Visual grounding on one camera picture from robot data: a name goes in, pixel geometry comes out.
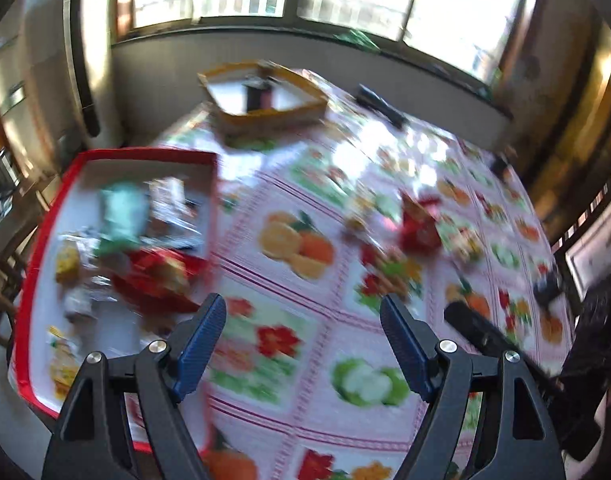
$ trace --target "red-rimmed white box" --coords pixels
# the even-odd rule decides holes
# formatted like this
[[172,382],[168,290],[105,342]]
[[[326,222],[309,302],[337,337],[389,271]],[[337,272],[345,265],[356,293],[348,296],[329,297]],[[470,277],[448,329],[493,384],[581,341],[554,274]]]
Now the red-rimmed white box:
[[[206,197],[198,221],[200,231],[204,234],[204,244],[198,255],[208,260],[208,267],[191,294],[192,300],[201,303],[203,296],[210,291],[214,273],[218,205],[216,153],[174,148],[124,148],[82,153],[63,177],[59,194],[39,228],[23,286],[15,327],[13,362],[10,366],[20,395],[53,418],[57,418],[62,402],[55,395],[50,377],[52,350],[48,345],[47,331],[49,326],[61,328],[67,323],[58,296],[59,285],[55,282],[59,235],[88,226],[97,229],[102,226],[103,211],[99,190],[103,186],[119,180],[145,182],[166,176],[182,178],[188,192]],[[136,316],[124,306],[118,305],[118,309],[125,311],[125,317]],[[123,351],[140,351],[138,343],[134,348],[129,345],[126,347],[125,332],[132,329],[126,328],[124,323],[129,321],[121,316],[112,325],[108,325],[107,330],[121,336]],[[108,340],[108,334],[104,335],[104,340]],[[200,451],[207,449],[212,432],[206,386],[201,383],[197,392],[182,402],[180,410],[197,448]],[[150,451],[146,432],[135,417],[131,417],[130,429],[135,449]]]

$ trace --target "window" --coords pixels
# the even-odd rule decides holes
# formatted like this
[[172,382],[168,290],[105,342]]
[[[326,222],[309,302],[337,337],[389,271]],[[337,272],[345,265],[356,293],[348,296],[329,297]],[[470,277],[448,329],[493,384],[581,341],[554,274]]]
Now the window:
[[[495,77],[518,22],[536,0],[118,0],[118,30],[239,25],[367,33],[382,50],[475,88]],[[516,43],[522,36],[515,34]]]

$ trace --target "window frame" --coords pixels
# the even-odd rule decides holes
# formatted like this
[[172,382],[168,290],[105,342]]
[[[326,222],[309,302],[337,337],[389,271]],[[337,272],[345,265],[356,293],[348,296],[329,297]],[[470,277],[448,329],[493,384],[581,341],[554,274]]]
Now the window frame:
[[[521,27],[521,17],[524,14],[526,0],[518,0],[515,14],[512,17],[512,25],[508,32],[508,38],[503,48],[503,53],[499,59],[498,68],[502,72],[502,77],[506,75],[511,69],[513,62],[508,62],[508,54],[512,51],[517,52],[521,50],[522,43],[524,43],[525,35],[517,33],[519,27]],[[113,11],[116,13],[113,16],[114,30],[112,31],[113,44],[122,43],[124,41],[134,40],[137,38],[146,38],[150,36],[156,36],[157,34],[164,34],[170,32],[191,32],[191,31],[216,31],[216,30],[257,30],[263,31],[271,29],[273,32],[283,32],[300,34],[304,36],[311,36],[319,40],[335,41],[338,43],[347,44],[348,46],[354,46],[351,43],[346,43],[343,40],[337,38],[340,34],[343,34],[349,30],[347,27],[341,25],[334,25],[332,23],[315,22],[306,20],[298,15],[298,4],[299,0],[285,0],[283,16],[211,16],[203,17],[198,22],[195,22],[192,18],[186,18],[182,20],[172,20],[170,22],[153,23],[152,25],[146,25],[145,27],[134,27],[134,13],[135,6],[134,0],[130,0],[130,4],[127,5],[125,1],[119,3],[119,0],[115,0]],[[481,81],[469,74],[464,72],[460,68],[457,68],[450,63],[445,62],[437,57],[422,52],[409,46],[403,40],[409,21],[410,14],[412,13],[414,0],[410,0],[407,7],[406,18],[403,22],[403,27],[397,40],[390,40],[383,36],[377,36],[370,32],[363,31],[365,35],[373,41],[381,51],[381,54],[385,56],[400,60],[414,65],[422,70],[431,72],[442,79],[448,80],[454,84],[457,84],[471,92],[474,92],[478,96],[490,101],[492,100],[493,84],[488,84]],[[537,7],[541,7],[540,0],[537,0],[535,6],[535,12],[528,23],[528,28],[531,28],[532,18],[535,17]],[[124,23],[129,23],[127,31],[120,34],[119,30],[121,27],[118,25],[119,20],[124,19]]]

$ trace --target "blue gripper pad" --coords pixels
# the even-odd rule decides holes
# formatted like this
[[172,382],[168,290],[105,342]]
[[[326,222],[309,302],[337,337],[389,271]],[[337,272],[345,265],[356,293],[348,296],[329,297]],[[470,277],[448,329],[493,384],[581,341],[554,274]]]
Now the blue gripper pad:
[[197,389],[217,340],[226,324],[226,302],[214,295],[212,304],[199,322],[177,361],[176,382],[170,393],[176,402]]
[[[381,300],[379,317],[408,386],[425,402],[431,402],[437,389],[430,381],[429,361],[431,358],[436,359],[434,346],[439,339],[428,324],[415,320],[405,305],[393,294]],[[424,336],[424,346],[415,337],[412,327],[415,333]]]

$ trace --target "fruit print tablecloth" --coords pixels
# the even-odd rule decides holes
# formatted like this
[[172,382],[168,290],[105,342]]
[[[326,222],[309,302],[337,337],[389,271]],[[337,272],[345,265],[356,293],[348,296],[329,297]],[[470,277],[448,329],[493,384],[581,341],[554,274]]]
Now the fruit print tablecloth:
[[[222,156],[216,292],[229,316],[208,378],[217,445],[244,453],[263,480],[387,480],[426,404],[407,388],[381,330],[380,269],[343,237],[358,184],[377,194],[370,230],[385,246],[401,221],[400,189],[441,197],[441,232],[481,234],[485,258],[467,272],[445,250],[395,269],[410,311],[439,338],[473,351],[443,320],[444,306],[462,299],[555,373],[572,343],[567,305],[560,297],[552,320],[540,316],[531,283],[553,258],[514,173],[502,186],[489,153],[414,118],[397,132],[303,74],[330,96],[325,123],[221,139],[201,105],[159,142]],[[471,396],[449,478],[469,456],[480,400]]]

